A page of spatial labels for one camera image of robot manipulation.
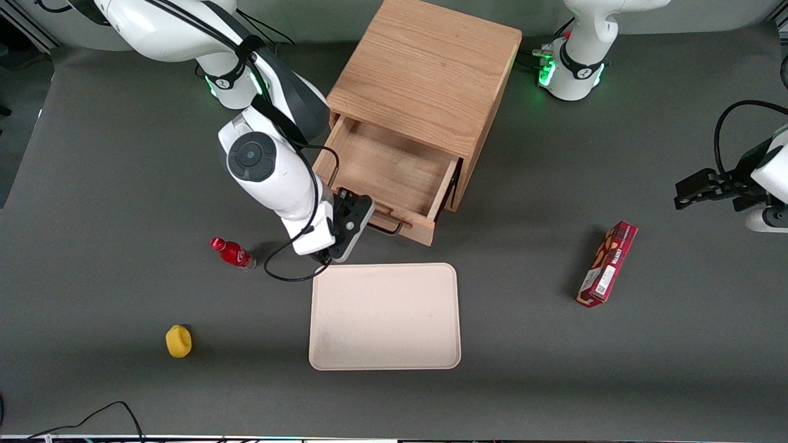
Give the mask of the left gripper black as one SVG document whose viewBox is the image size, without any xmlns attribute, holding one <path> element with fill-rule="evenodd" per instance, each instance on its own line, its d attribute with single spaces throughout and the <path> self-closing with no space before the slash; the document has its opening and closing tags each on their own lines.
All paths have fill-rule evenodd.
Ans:
<svg viewBox="0 0 788 443">
<path fill-rule="evenodd" d="M 683 210 L 703 201 L 733 199 L 735 212 L 757 205 L 768 206 L 768 192 L 754 182 L 743 183 L 737 176 L 719 173 L 715 169 L 701 169 L 675 184 L 673 205 Z"/>
</svg>

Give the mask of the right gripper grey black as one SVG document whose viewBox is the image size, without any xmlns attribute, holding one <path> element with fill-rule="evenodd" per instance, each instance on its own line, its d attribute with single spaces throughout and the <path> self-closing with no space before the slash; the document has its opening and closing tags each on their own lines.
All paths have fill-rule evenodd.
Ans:
<svg viewBox="0 0 788 443">
<path fill-rule="evenodd" d="M 376 204 L 368 194 L 338 190 L 333 199 L 332 222 L 336 241 L 331 247 L 331 258 L 334 263 L 343 263 L 351 255 L 375 210 Z"/>
</svg>

